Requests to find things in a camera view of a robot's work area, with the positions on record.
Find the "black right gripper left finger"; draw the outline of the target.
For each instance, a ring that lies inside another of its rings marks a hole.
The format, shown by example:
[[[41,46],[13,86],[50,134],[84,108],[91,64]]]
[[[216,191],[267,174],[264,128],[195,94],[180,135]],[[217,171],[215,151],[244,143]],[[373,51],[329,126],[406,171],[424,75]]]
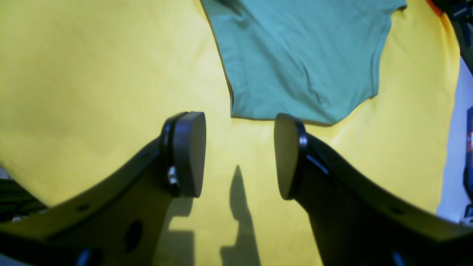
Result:
[[[183,112],[99,184],[46,212],[1,223],[1,255],[32,266],[149,266],[174,198],[203,186],[206,119]]]

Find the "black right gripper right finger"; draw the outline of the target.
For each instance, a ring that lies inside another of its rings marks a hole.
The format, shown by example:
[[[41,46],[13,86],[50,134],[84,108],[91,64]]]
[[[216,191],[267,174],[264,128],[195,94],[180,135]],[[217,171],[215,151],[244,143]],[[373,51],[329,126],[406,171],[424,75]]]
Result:
[[[308,214],[325,266],[471,266],[472,227],[393,195],[336,150],[279,113],[274,148],[280,195]]]

